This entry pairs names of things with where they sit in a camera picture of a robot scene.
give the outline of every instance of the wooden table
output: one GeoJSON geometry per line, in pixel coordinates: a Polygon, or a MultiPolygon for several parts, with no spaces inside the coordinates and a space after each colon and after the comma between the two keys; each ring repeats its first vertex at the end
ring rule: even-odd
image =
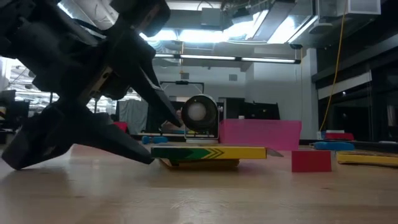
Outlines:
{"type": "Polygon", "coordinates": [[[0,161],[0,223],[398,223],[398,170],[293,174],[284,158],[238,171],[172,171],[89,147],[14,172],[0,161]]]}

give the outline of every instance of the pink board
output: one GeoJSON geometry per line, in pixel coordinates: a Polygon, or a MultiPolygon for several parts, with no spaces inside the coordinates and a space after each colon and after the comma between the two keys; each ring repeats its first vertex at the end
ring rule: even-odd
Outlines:
{"type": "Polygon", "coordinates": [[[299,149],[300,132],[301,121],[226,119],[220,124],[220,143],[293,151],[299,149]]]}

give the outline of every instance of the yellow cable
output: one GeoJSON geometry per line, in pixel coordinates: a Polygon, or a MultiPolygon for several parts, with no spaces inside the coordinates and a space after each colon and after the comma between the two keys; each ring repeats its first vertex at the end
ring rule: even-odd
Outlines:
{"type": "Polygon", "coordinates": [[[328,117],[330,103],[331,103],[331,96],[333,95],[333,92],[335,90],[335,84],[336,84],[337,73],[338,73],[338,64],[340,62],[341,44],[343,42],[344,20],[345,20],[346,13],[347,13],[347,3],[348,3],[348,0],[346,0],[346,2],[345,2],[343,20],[341,21],[340,41],[339,41],[339,44],[338,44],[335,79],[333,80],[333,85],[331,86],[331,93],[330,93],[330,96],[329,96],[328,106],[326,107],[325,117],[323,118],[323,122],[322,122],[322,125],[321,125],[319,131],[322,131],[322,129],[323,129],[324,125],[325,125],[326,119],[328,117]]]}

